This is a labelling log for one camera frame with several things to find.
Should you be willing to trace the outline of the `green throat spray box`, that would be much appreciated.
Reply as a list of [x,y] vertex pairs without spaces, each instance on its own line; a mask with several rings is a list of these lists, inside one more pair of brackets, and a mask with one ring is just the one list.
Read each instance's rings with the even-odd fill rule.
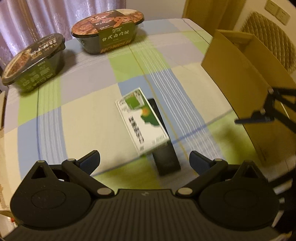
[[151,153],[170,140],[140,88],[134,89],[115,103],[140,156]]

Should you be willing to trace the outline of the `purple curtain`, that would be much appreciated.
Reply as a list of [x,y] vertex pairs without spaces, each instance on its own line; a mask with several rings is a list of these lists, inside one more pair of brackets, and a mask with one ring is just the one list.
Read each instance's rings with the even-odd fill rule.
[[70,40],[79,20],[125,7],[126,1],[1,1],[1,68],[44,36],[60,33]]

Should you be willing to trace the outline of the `double wall socket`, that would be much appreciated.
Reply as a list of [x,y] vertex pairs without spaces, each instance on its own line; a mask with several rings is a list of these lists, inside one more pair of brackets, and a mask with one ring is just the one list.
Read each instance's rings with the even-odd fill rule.
[[267,0],[264,9],[272,16],[276,17],[283,25],[287,25],[290,20],[290,15],[280,8],[276,3],[271,0]]

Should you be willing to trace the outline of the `dark noodle bowl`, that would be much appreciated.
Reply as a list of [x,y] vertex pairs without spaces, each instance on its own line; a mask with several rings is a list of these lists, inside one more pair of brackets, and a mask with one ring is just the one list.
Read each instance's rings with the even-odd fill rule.
[[4,86],[14,86],[20,93],[30,92],[55,77],[64,67],[65,38],[53,33],[20,51],[5,67]]
[[75,23],[71,35],[89,54],[102,54],[128,45],[137,34],[144,14],[134,9],[114,9]]

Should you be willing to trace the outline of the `right dark noodle bowl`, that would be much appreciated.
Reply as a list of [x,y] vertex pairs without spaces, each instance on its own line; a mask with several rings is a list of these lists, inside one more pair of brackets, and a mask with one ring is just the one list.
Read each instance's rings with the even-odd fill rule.
[[114,9],[75,23],[71,35],[89,54],[102,54],[128,45],[137,34],[144,14],[134,9]]

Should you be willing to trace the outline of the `wooden door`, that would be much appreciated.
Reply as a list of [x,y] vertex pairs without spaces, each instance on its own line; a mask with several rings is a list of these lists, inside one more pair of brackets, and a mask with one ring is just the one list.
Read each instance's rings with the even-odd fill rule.
[[246,0],[186,0],[183,18],[190,19],[210,35],[233,30]]

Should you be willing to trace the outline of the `brown cardboard box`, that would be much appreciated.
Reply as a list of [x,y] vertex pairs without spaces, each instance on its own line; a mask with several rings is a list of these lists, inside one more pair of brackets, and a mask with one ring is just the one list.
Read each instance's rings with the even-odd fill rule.
[[[239,118],[264,108],[270,89],[294,89],[295,82],[255,35],[216,30],[202,67]],[[278,120],[246,123],[244,128],[264,166],[295,160],[295,133]]]

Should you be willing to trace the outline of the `checked tablecloth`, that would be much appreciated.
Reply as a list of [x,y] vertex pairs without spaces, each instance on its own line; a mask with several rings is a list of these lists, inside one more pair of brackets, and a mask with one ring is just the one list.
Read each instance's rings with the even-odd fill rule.
[[[90,55],[66,42],[65,67],[33,92],[10,87],[1,130],[1,209],[37,160],[59,164],[98,150],[94,176],[116,190],[176,190],[197,175],[189,154],[252,160],[268,180],[290,171],[295,159],[261,164],[243,126],[201,66],[212,37],[188,19],[143,22],[129,45]],[[165,122],[181,170],[158,175],[151,155],[140,157],[116,102],[140,88],[153,98]]]

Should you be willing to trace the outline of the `left dark noodle bowl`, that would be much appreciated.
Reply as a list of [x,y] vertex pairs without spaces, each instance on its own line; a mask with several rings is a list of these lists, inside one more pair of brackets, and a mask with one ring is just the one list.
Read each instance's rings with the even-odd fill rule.
[[65,38],[53,33],[20,51],[5,67],[4,86],[14,86],[20,93],[30,92],[55,77],[64,67]]

